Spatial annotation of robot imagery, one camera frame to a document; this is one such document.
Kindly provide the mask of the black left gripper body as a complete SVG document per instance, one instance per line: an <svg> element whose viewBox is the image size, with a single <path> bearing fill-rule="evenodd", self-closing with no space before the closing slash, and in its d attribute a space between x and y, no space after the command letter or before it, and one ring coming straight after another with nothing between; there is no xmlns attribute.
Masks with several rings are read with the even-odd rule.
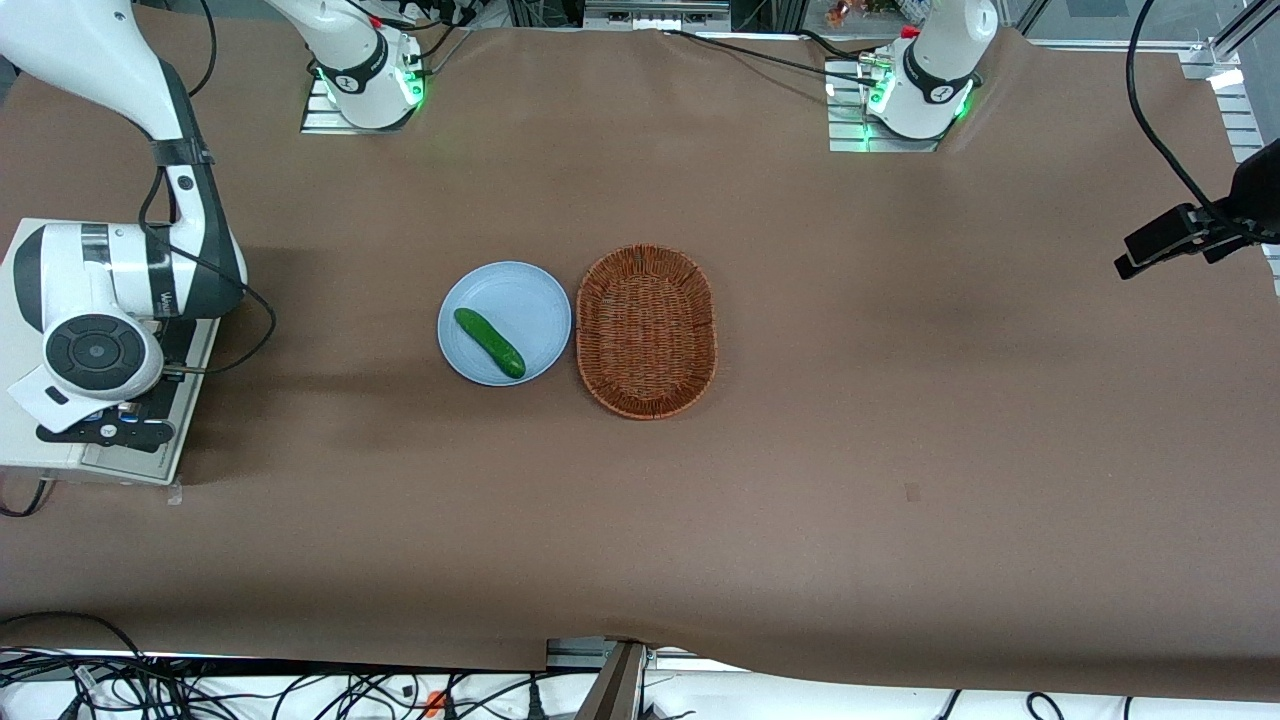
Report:
<svg viewBox="0 0 1280 720"><path fill-rule="evenodd" d="M1275 140L1238 165L1228 195L1228 219L1279 242L1279 141Z"/></svg>

